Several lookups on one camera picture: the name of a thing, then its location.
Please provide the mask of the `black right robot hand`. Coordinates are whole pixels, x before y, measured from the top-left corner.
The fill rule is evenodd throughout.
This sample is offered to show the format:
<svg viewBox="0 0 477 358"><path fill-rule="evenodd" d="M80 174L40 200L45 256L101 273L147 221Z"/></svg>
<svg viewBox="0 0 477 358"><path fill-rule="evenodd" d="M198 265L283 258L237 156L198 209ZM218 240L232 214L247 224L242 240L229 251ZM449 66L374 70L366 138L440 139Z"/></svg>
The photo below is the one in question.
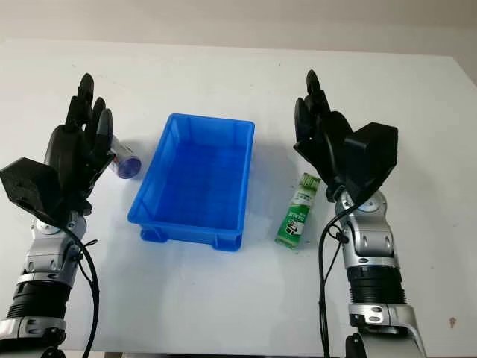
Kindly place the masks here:
<svg viewBox="0 0 477 358"><path fill-rule="evenodd" d="M341 113L330 109L312 69L306 75L306 88L308 95L298 98L294 108L294 149L316 169L326 184L327 201L335 202L344 191L342 146L352 129Z"/></svg>

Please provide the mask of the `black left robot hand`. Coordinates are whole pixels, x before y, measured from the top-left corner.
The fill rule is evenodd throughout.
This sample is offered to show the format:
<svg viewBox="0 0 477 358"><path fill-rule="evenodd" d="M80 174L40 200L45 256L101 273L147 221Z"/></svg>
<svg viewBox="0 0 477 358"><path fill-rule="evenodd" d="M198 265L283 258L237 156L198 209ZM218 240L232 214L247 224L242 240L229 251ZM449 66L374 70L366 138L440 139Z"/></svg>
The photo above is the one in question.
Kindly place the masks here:
<svg viewBox="0 0 477 358"><path fill-rule="evenodd" d="M94 80L86 73L71 98L66 122L54 129L45 154L45 164L57 171L67 205L82 216L92 212L88 197L114 157L113 115L93 93Z"/></svg>

